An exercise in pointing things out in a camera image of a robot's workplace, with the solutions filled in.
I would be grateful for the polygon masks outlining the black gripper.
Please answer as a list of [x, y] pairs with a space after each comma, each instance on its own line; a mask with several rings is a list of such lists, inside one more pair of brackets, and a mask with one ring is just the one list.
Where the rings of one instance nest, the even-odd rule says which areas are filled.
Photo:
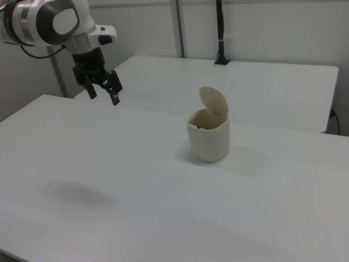
[[72, 54], [72, 58], [75, 62], [73, 73], [76, 82], [84, 86], [90, 99], [97, 96], [93, 84], [98, 84], [109, 94], [113, 105], [120, 102], [119, 93], [123, 86], [115, 70], [107, 72], [105, 69], [105, 59], [100, 47], [86, 53]]

